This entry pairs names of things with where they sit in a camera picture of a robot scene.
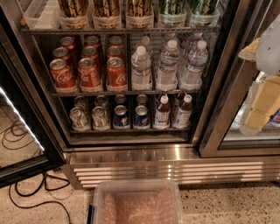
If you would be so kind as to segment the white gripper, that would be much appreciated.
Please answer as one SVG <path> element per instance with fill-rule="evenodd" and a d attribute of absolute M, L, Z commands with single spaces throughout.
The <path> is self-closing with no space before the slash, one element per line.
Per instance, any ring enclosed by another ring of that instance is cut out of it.
<path fill-rule="evenodd" d="M 243 60 L 256 60 L 258 70 L 268 75 L 276 75 L 254 82 L 248 91 L 240 132 L 245 136 L 253 136 L 261 132 L 280 109 L 280 14 L 260 38 L 239 52 L 238 57 Z"/>

